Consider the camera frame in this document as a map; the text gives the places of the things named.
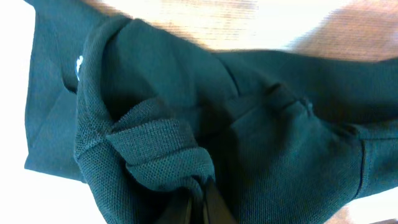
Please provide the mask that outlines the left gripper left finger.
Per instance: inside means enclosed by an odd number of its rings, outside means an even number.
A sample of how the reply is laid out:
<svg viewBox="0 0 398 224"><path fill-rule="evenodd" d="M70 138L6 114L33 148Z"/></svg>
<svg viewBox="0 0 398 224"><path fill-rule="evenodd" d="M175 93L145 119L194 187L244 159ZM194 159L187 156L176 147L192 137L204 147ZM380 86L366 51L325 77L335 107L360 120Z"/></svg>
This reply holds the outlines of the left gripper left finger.
<svg viewBox="0 0 398 224"><path fill-rule="evenodd" d="M187 195L175 195L155 224L189 224L192 200Z"/></svg>

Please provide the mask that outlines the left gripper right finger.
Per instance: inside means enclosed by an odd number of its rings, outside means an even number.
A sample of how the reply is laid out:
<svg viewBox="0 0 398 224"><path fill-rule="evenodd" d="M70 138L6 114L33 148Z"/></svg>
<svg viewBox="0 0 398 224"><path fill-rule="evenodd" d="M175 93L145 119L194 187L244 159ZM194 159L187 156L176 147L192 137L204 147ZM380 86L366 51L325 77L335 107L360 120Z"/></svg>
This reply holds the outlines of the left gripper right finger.
<svg viewBox="0 0 398 224"><path fill-rule="evenodd" d="M206 183L203 221L204 224L238 224L211 178Z"/></svg>

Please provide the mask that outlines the black polo shirt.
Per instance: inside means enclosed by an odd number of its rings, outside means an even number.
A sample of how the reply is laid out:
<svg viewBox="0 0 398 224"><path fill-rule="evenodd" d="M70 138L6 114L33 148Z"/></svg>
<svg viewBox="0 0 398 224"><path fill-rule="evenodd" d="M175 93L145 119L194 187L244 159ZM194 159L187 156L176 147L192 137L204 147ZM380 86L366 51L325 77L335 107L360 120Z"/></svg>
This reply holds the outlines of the black polo shirt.
<svg viewBox="0 0 398 224"><path fill-rule="evenodd" d="M88 184L108 223L175 195L203 222L323 223L397 187L397 60L212 52L82 1L32 1L25 168Z"/></svg>

